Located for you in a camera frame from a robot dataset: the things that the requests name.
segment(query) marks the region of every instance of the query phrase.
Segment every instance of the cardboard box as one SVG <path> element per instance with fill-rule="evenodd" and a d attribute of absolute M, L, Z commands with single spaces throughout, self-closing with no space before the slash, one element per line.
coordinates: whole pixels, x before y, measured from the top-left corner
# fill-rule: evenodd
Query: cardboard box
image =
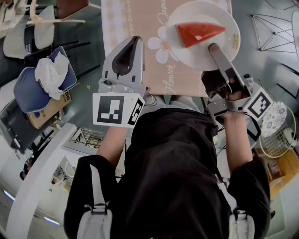
<path fill-rule="evenodd" d="M 63 109 L 71 102 L 71 94 L 69 91 L 61 95 L 60 100 L 51 99 L 47 107 L 35 113 L 27 114 L 34 128 L 41 128 L 53 115 Z"/>

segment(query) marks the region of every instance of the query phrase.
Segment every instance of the red cake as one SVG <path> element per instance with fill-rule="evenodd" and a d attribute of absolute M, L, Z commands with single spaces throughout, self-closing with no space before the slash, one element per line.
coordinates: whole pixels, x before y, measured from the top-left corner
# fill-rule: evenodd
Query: red cake
<path fill-rule="evenodd" d="M 181 23 L 177 24 L 176 27 L 185 48 L 194 46 L 226 31 L 226 28 L 208 22 Z"/>

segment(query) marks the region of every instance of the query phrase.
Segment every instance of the metal wire frame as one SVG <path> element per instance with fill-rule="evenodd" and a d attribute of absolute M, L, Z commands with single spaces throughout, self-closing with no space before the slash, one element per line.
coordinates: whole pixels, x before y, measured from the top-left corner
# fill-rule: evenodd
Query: metal wire frame
<path fill-rule="evenodd" d="M 84 137 L 85 142 L 80 141 L 78 137 L 75 139 L 73 138 L 79 130 L 81 132 L 78 137 Z M 73 136 L 69 139 L 69 141 L 83 144 L 92 148 L 99 148 L 102 144 L 102 141 L 104 140 L 104 137 L 105 135 L 103 133 L 92 131 L 90 129 L 78 128 Z"/>
<path fill-rule="evenodd" d="M 280 9 L 280 8 L 274 6 L 272 3 L 270 3 L 269 0 L 265 0 L 265 1 L 266 1 L 271 7 L 275 8 L 276 10 L 279 10 L 279 11 L 285 11 L 285 10 L 291 8 L 291 7 L 295 7 L 295 6 L 296 6 L 296 4 L 294 4 L 294 5 L 290 6 L 290 7 L 286 7 L 286 8 L 284 8 L 284 9 Z"/>
<path fill-rule="evenodd" d="M 295 116 L 289 107 L 286 107 L 286 108 L 287 108 L 289 114 L 292 116 L 292 119 L 294 122 L 294 132 L 296 132 Z M 288 128 L 289 128 L 288 125 L 286 124 L 286 122 L 284 122 L 282 124 L 282 126 L 279 128 L 279 130 L 277 130 L 273 135 L 271 135 L 269 137 L 261 136 L 259 138 L 261 150 L 267 157 L 280 158 L 281 156 L 286 154 L 289 151 L 289 149 L 292 148 L 292 144 L 289 144 L 288 148 L 285 147 L 286 145 L 288 145 L 288 143 L 287 143 L 287 139 L 284 136 L 284 130 L 288 129 Z M 265 152 L 262 142 L 264 143 L 267 152 Z"/>
<path fill-rule="evenodd" d="M 280 33 L 287 33 L 288 35 L 290 35 L 291 37 L 294 37 L 293 35 L 291 35 L 290 33 L 288 33 L 288 31 L 292 30 L 291 29 L 288 29 L 288 30 L 284 30 L 282 29 L 281 27 L 275 25 L 274 23 L 260 17 L 260 16 L 265 16 L 265 17 L 271 17 L 271 18 L 276 18 L 276 19 L 280 19 L 280 20 L 284 20 L 284 21 L 287 21 L 287 22 L 290 22 L 289 20 L 286 20 L 286 19 L 283 19 L 283 18 L 279 18 L 279 17 L 274 17 L 274 16 L 268 16 L 268 15 L 263 15 L 263 14 L 252 14 L 251 17 L 253 18 L 253 22 L 254 22 L 254 25 L 255 25 L 255 28 L 256 28 L 256 36 L 257 36 L 257 42 L 258 42 L 258 46 L 259 46 L 259 50 L 260 51 L 274 51 L 274 52 L 285 52 L 285 53 L 297 53 L 297 52 L 292 52 L 292 51 L 282 51 L 282 50 L 273 50 L 274 48 L 277 48 L 277 47 L 280 47 L 280 46 L 284 46 L 284 45 L 287 45 L 287 44 L 293 44 L 295 45 L 295 42 L 291 42 L 289 41 L 288 39 L 286 39 L 285 37 L 281 36 Z M 267 29 L 269 29 L 273 35 L 265 42 L 265 44 L 262 46 L 261 45 L 261 39 L 260 39 L 260 36 L 259 36 L 259 33 L 258 33 L 258 29 L 257 29 L 257 25 L 256 25 L 256 21 L 259 21 L 261 24 L 263 24 Z M 267 22 L 277 28 L 279 28 L 281 31 L 274 31 L 270 26 L 266 25 L 264 22 Z M 276 37 L 276 36 L 280 36 L 281 38 L 287 40 L 288 42 L 287 43 L 284 43 L 284 44 L 280 44 L 280 45 L 277 45 L 277 46 L 274 46 L 274 47 L 270 47 L 270 48 L 266 48 L 271 41 L 273 41 L 273 39 Z"/>

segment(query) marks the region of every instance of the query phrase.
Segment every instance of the black shirt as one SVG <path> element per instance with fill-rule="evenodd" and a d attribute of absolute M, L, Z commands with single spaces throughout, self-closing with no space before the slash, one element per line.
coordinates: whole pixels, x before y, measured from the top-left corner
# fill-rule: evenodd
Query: black shirt
<path fill-rule="evenodd" d="M 105 201 L 113 214 L 111 238 L 227 239 L 230 207 L 219 190 L 212 135 L 207 116 L 189 110 L 160 109 L 140 117 L 125 160 L 125 175 L 101 156 L 83 157 L 70 191 L 64 218 L 69 238 L 93 203 L 89 164 L 100 173 Z M 264 238 L 270 223 L 270 189 L 260 160 L 237 170 L 229 193 L 255 222 L 255 238 Z"/>

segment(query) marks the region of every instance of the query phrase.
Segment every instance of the cable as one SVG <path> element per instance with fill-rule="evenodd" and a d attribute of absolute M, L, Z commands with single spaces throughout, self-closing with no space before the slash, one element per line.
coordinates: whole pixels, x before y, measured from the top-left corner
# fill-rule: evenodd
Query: cable
<path fill-rule="evenodd" d="M 64 172 L 65 172 L 65 174 L 66 174 L 68 177 L 70 177 L 70 178 L 74 178 L 74 175 L 73 175 L 73 176 L 69 175 L 68 172 L 67 172 L 67 170 L 66 170 L 68 164 L 70 164 L 70 162 L 67 160 L 66 163 L 65 163 L 65 166 L 64 166 Z"/>
<path fill-rule="evenodd" d="M 247 113 L 244 113 L 245 115 L 247 115 L 247 116 L 249 116 L 250 117 L 250 119 L 251 119 L 251 116 L 249 115 L 249 114 L 247 114 Z"/>
<path fill-rule="evenodd" d="M 223 145 L 223 147 L 219 150 L 219 152 L 217 153 L 216 157 L 218 157 L 218 155 L 221 153 L 221 151 L 226 147 L 226 144 Z"/>
<path fill-rule="evenodd" d="M 154 101 L 153 103 L 151 103 L 151 104 L 144 105 L 144 106 L 149 106 L 149 107 L 154 107 L 154 106 L 156 106 L 156 105 L 158 104 L 158 100 L 157 100 L 157 98 L 156 98 L 154 95 L 152 95 L 152 94 L 149 94 L 149 95 L 152 96 L 152 100 L 155 98 L 155 101 Z"/>
<path fill-rule="evenodd" d="M 127 140 L 125 140 L 125 159 L 126 159 L 126 156 L 127 156 Z"/>
<path fill-rule="evenodd" d="M 225 128 L 225 127 L 223 126 L 220 130 L 218 130 L 218 132 L 221 132 L 222 130 L 224 130 L 224 128 Z"/>

